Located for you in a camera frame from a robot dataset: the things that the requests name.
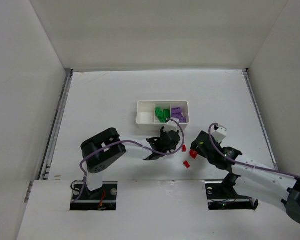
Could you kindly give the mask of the red curved lego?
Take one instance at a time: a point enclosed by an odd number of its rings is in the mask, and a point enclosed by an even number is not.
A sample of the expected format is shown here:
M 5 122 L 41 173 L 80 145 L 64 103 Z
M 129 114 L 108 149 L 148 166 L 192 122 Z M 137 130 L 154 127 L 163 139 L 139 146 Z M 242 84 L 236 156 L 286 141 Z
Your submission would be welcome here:
M 191 149 L 191 150 L 189 151 L 189 154 L 190 154 L 190 156 L 191 156 L 193 159 L 196 159 L 197 156 L 198 156 L 198 152 L 197 152 L 196 150 L 194 150 L 194 149 Z

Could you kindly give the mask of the green two-stud lego brick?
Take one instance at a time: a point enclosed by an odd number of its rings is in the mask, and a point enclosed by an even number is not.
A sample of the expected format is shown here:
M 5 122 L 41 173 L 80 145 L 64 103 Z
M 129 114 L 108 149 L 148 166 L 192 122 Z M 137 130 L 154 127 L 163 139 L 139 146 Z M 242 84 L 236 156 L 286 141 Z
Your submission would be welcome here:
M 164 122 L 166 120 L 165 113 L 162 111 L 157 111 L 155 116 L 159 119 L 160 122 Z

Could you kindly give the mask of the large purple arch lego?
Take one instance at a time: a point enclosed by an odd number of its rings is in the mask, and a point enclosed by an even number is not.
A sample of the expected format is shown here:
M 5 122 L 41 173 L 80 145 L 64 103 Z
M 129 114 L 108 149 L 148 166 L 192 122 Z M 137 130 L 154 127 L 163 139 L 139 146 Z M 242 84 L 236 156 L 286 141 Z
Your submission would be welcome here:
M 176 119 L 182 119 L 182 118 L 184 118 L 184 116 L 183 116 L 183 109 L 181 107 L 171 108 L 170 112 L 171 112 L 171 117 L 172 118 L 176 118 Z

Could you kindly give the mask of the long green lego plate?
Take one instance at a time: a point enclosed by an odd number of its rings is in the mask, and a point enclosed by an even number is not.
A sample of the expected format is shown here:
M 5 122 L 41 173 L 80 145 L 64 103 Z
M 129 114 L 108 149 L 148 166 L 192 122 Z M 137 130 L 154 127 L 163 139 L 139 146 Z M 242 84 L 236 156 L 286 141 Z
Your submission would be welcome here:
M 165 122 L 166 122 L 166 118 L 164 118 L 164 117 L 159 117 L 158 119 L 159 119 L 159 121 L 160 121 L 161 123 L 165 123 Z

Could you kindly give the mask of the small purple curved lego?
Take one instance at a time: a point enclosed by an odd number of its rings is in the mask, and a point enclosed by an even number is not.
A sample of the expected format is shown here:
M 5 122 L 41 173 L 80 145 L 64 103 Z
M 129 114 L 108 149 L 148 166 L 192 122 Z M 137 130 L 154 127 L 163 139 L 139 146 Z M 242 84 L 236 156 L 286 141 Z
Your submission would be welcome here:
M 182 116 L 182 117 L 179 117 L 178 119 L 179 119 L 179 122 L 180 122 L 180 123 L 186 123 L 186 122 L 187 122 L 186 118 L 183 117 L 183 116 Z

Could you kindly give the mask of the green square lego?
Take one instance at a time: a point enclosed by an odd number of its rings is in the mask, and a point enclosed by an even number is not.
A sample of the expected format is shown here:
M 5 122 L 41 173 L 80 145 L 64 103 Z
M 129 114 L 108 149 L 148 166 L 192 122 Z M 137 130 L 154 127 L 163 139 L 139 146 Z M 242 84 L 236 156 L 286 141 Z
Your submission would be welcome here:
M 156 108 L 154 109 L 154 112 L 155 112 L 155 116 L 156 116 L 157 118 L 162 118 L 163 115 L 164 115 L 164 113 L 163 113 L 163 111 L 162 111 L 162 109 L 161 109 L 160 107 L 156 107 Z
M 163 115 L 164 115 L 164 118 L 167 119 L 167 118 L 170 118 L 171 117 L 171 112 L 169 109 L 164 109 L 163 110 Z

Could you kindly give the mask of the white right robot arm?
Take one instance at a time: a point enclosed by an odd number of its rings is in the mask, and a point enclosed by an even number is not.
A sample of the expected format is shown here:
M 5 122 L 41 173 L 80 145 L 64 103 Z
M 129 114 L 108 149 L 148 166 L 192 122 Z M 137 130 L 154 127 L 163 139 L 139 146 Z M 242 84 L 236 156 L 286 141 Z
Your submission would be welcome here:
M 201 131 L 190 149 L 228 174 L 220 184 L 225 199 L 237 196 L 260 200 L 285 212 L 300 224 L 300 176 L 283 173 L 254 161 Z

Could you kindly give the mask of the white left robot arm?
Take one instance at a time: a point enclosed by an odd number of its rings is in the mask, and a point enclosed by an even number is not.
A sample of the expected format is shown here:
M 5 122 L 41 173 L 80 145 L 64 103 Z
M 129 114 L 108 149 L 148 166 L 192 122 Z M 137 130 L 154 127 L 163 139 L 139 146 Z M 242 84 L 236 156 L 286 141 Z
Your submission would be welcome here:
M 119 158 L 156 161 L 179 151 L 177 146 L 184 135 L 177 128 L 166 130 L 162 127 L 159 136 L 146 139 L 121 137 L 116 128 L 111 127 L 84 141 L 80 148 L 82 153 L 83 180 L 86 188 L 93 192 L 103 186 L 102 172 Z

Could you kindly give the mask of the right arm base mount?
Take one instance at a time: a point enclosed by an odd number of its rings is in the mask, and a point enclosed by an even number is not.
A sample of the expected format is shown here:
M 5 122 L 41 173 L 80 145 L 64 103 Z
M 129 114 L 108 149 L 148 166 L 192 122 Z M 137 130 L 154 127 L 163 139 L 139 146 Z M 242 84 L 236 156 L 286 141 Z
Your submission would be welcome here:
M 229 173 L 223 180 L 208 180 L 205 182 L 207 205 L 210 211 L 253 210 L 259 206 L 259 201 L 249 196 L 237 194 L 234 190 L 239 177 Z

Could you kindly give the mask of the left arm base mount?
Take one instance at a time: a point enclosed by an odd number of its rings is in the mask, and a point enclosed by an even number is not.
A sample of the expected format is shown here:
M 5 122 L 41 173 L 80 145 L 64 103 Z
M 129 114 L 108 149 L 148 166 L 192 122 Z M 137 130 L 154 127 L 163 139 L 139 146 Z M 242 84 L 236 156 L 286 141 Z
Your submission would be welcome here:
M 81 181 L 71 184 L 71 211 L 115 211 L 117 208 L 118 183 L 116 181 L 103 182 L 101 188 L 90 191 L 83 188 Z

